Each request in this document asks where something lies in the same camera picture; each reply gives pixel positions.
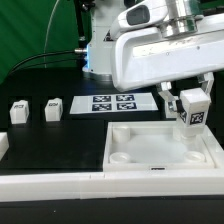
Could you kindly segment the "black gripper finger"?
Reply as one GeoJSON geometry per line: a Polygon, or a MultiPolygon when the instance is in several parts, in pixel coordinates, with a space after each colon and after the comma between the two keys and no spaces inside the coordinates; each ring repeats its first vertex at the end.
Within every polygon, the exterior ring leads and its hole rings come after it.
{"type": "Polygon", "coordinates": [[[158,94],[163,98],[165,102],[174,100],[174,95],[170,92],[172,85],[170,82],[161,82],[156,85],[158,94]]]}
{"type": "Polygon", "coordinates": [[[214,84],[214,75],[212,72],[205,74],[200,74],[197,76],[198,82],[201,84],[201,93],[202,98],[210,97],[210,93],[214,84]]]}

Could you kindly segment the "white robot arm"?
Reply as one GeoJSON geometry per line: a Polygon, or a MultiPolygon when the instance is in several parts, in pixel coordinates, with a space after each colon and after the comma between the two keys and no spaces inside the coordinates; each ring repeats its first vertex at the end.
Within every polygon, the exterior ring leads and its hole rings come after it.
{"type": "Polygon", "coordinates": [[[84,75],[121,90],[155,85],[176,109],[172,81],[196,76],[209,94],[224,70],[224,8],[203,12],[199,0],[81,0],[91,12],[84,75]]]}

